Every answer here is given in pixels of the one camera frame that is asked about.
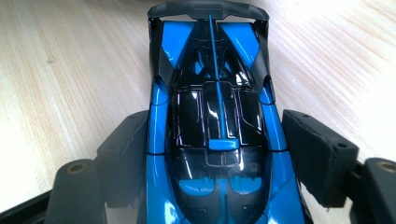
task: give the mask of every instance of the rear spoiler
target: rear spoiler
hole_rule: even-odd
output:
[[[209,15],[214,20],[224,20],[228,16],[235,16],[256,21],[268,21],[270,17],[261,8],[245,3],[227,1],[192,0],[168,2],[152,7],[148,11],[149,19],[161,17],[188,15],[194,20],[207,20]]]

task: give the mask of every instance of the wood grain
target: wood grain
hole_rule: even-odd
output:
[[[146,13],[163,1],[0,0],[0,212],[49,190],[65,163],[149,108]],[[393,0],[245,1],[269,13],[278,110],[321,120],[396,161]],[[317,223],[346,223],[320,208]]]

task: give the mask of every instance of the wooden surface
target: wooden surface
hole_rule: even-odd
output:
[[[49,190],[63,164],[95,157],[121,121],[149,108],[146,13],[162,1],[0,0],[0,212]],[[394,0],[245,1],[271,16],[278,110],[310,114],[396,161]],[[317,223],[347,209],[307,196]]]

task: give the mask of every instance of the blue toy car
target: blue toy car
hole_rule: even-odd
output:
[[[181,14],[193,21],[161,20]],[[268,20],[225,1],[148,12],[147,223],[305,223],[276,111]]]

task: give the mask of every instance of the screw hole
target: screw hole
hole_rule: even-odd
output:
[[[338,147],[347,147],[347,145],[345,145],[344,143],[338,143],[337,146]]]
[[[85,163],[73,164],[67,168],[67,173],[70,175],[78,174],[87,167]]]
[[[390,163],[387,161],[379,161],[377,165],[379,166],[379,168],[385,171],[396,174],[396,164],[394,163]]]

